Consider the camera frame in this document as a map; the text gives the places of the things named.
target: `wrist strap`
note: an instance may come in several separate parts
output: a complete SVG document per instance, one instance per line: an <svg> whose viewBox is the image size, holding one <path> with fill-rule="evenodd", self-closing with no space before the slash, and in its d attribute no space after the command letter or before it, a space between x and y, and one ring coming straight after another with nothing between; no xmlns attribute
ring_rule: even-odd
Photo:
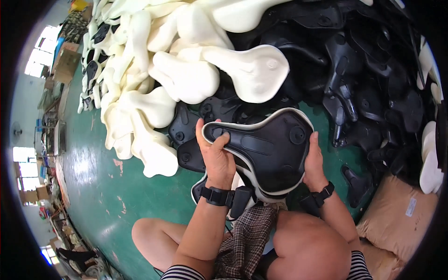
<svg viewBox="0 0 448 280"><path fill-rule="evenodd" d="M235 191L233 190L221 190L215 187L202 188L201 196L205 197L207 203L216 206L227 206L232 208L233 196Z"/></svg>
<svg viewBox="0 0 448 280"><path fill-rule="evenodd" d="M318 208L322 207L322 205L324 204L324 200L329 198L333 194L334 190L335 186L329 181L328 186L326 186L320 193L311 193L312 197L314 197L314 200L316 201L316 205Z"/></svg>

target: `wall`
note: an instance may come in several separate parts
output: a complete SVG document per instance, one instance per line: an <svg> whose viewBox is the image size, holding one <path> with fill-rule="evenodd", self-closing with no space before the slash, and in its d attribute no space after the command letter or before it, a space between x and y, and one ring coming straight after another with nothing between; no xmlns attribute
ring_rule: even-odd
<svg viewBox="0 0 448 280"><path fill-rule="evenodd" d="M37 244L40 247L47 246L50 243L50 239L56 237L49 220L43 220L39 217L39 206L23 206L22 210Z"/></svg>
<svg viewBox="0 0 448 280"><path fill-rule="evenodd" d="M12 125L17 121L22 129L22 135L18 143L11 146L20 147L34 147L34 127L36 126L36 119L43 115L42 110L37 109L37 104L42 97L44 79L25 75L25 67L30 57L31 52L40 37L43 29L50 26L58 26L68 16L70 2L67 0L57 0L49 9L47 15L34 27L33 32L29 35L27 43L24 45L21 60L17 66L20 73L17 77L17 83L14 89L13 104L11 108L11 122ZM40 148L40 136L38 137L37 150Z"/></svg>
<svg viewBox="0 0 448 280"><path fill-rule="evenodd" d="M43 115L43 112L37 109L37 104L42 96L45 80L25 75L24 71L34 45L43 29L48 25L58 26L67 17L70 8L70 3L67 2L67 0L57 0L55 2L47 15L36 23L33 32L29 35L27 43L23 47L21 61L17 66L18 72L21 74L17 77L14 89L10 122L12 125L12 123L17 121L23 132L18 143L13 144L11 142L11 146L34 147L36 119ZM23 206L22 209L39 246L47 246L50 239L56 237L50 222L39 217L39 207L37 206Z"/></svg>

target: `bag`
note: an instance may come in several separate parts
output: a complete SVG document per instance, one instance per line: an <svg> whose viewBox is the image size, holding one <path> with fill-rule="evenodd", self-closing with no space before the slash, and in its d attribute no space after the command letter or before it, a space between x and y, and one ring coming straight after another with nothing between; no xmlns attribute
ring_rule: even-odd
<svg viewBox="0 0 448 280"><path fill-rule="evenodd" d="M357 225L358 235L407 263L426 233L437 200L436 194L424 194L396 176L385 175Z"/></svg>

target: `green painted floor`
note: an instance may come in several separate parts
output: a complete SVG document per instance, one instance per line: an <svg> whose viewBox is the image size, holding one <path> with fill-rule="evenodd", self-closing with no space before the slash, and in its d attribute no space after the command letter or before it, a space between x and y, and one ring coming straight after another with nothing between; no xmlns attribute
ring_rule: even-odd
<svg viewBox="0 0 448 280"><path fill-rule="evenodd" d="M81 78L81 67L78 67L64 116L67 122L64 174L71 203L68 213L81 237L90 245L98 246L126 279L158 279L132 242L132 225L143 217L187 224L195 206L190 188L202 174L180 168L172 177L146 178L139 159L118 160L113 149L108 151L104 147L106 128L100 121L100 110L76 112ZM348 205L347 185L340 168L342 164L348 164L360 174L362 151L356 147L332 148L328 143L329 124L323 110L304 103L300 103L300 108L320 132L325 174ZM349 207L355 218L364 204L358 209Z"/></svg>

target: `fan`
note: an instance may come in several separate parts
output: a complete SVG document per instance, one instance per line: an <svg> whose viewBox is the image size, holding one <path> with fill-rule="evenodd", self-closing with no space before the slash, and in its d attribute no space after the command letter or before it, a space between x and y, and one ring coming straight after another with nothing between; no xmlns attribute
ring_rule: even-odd
<svg viewBox="0 0 448 280"><path fill-rule="evenodd" d="M17 142L19 142L21 134L22 129L20 128L20 124L15 121L11 127L11 141L13 144L17 144Z"/></svg>

